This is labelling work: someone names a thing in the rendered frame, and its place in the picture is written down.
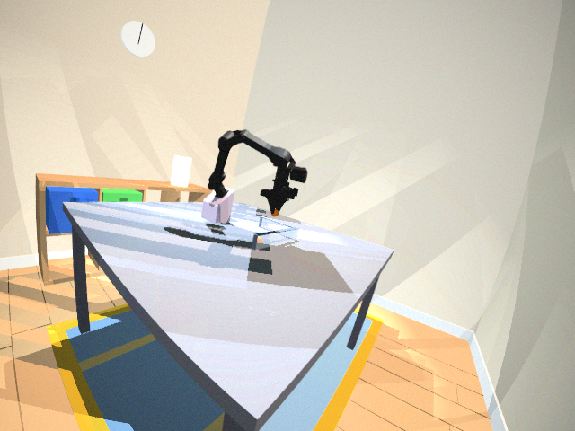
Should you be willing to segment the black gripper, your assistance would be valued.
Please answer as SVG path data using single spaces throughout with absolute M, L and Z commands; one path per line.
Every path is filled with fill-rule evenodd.
M 285 179 L 281 179 L 281 178 L 277 178 L 275 177 L 274 181 L 274 185 L 273 185 L 273 189 L 262 189 L 260 195 L 264 196 L 267 198 L 268 202 L 269 202 L 269 206 L 270 206 L 270 212 L 272 214 L 274 214 L 275 208 L 280 211 L 280 209 L 282 208 L 282 206 L 284 205 L 285 202 L 289 201 L 289 199 L 286 199 L 285 196 L 281 193 L 278 193 L 278 188 L 280 186 L 280 183 L 283 182 L 283 184 L 285 186 L 287 186 L 287 184 L 289 183 L 288 180 Z

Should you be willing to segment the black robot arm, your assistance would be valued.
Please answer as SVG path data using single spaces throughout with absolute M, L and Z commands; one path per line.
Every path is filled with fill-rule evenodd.
M 229 191 L 225 189 L 223 184 L 226 178 L 224 168 L 230 149 L 241 143 L 245 143 L 254 150 L 266 155 L 270 159 L 270 162 L 273 163 L 272 166 L 278 167 L 275 177 L 285 180 L 288 180 L 288 177 L 290 177 L 290 180 L 306 182 L 308 171 L 306 168 L 296 167 L 296 161 L 287 149 L 269 145 L 266 141 L 251 134 L 249 130 L 227 130 L 217 141 L 219 148 L 217 164 L 214 172 L 212 172 L 208 179 L 208 188 L 216 192 L 215 197 L 222 198 Z M 288 163 L 290 163 L 289 166 Z M 298 193 L 297 188 L 292 189 L 289 187 L 289 183 L 285 186 L 283 182 L 280 183 L 277 192 L 280 193 L 280 191 L 287 199 L 293 199 Z

